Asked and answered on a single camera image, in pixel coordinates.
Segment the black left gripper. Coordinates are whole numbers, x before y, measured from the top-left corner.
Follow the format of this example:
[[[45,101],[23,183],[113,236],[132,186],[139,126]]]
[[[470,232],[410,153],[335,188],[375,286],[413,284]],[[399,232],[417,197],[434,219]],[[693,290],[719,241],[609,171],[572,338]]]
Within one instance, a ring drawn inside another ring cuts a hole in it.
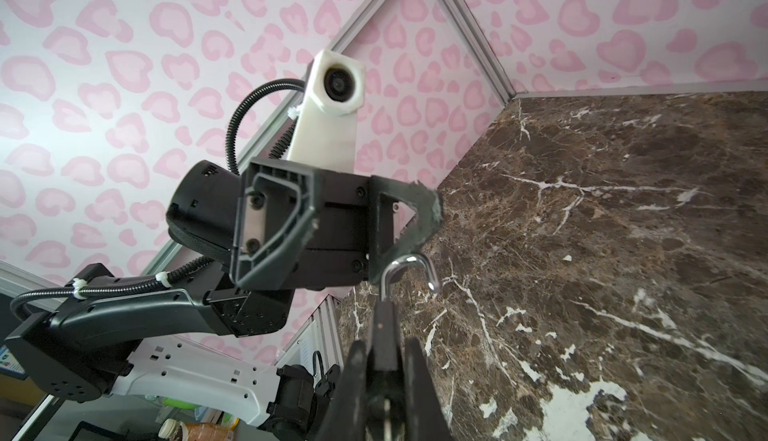
[[[230,266],[239,289],[321,291],[367,275],[389,285],[415,266],[439,283],[422,253],[444,220],[438,191],[274,159],[250,162],[240,181]],[[366,344],[355,341],[316,440],[365,439],[366,379]]]

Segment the small black key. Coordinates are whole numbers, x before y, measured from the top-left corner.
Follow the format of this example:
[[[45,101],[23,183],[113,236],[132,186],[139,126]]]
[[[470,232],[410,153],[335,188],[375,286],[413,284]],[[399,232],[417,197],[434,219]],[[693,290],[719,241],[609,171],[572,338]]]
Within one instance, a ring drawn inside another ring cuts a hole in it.
[[[414,266],[424,269],[427,287],[433,294],[442,291],[433,263],[422,253],[402,255],[385,266],[379,277],[379,299],[374,306],[369,340],[369,366],[374,373],[401,370],[400,328],[390,285],[397,274]]]

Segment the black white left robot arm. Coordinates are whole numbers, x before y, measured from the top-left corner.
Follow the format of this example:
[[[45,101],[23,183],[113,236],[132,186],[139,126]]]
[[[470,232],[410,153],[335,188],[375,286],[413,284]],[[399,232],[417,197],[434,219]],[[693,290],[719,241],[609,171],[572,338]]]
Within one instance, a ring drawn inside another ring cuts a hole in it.
[[[65,286],[11,301],[20,322],[5,346],[47,393],[75,402],[107,394],[171,397],[228,412],[289,440],[361,440],[444,428],[424,355],[400,337],[390,295],[444,218],[419,182],[256,160],[236,175],[203,161],[167,212],[198,258],[167,273],[119,278],[95,263]],[[196,352],[187,333],[238,338],[288,323],[295,293],[379,287],[371,333],[344,365],[314,378],[298,364],[259,368]]]

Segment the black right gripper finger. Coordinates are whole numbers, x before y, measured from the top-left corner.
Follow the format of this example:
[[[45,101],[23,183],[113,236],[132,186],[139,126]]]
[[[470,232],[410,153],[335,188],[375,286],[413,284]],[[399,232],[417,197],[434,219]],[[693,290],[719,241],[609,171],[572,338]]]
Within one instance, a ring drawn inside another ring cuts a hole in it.
[[[408,338],[404,343],[404,382],[406,439],[452,440],[426,359],[420,343],[415,338]]]

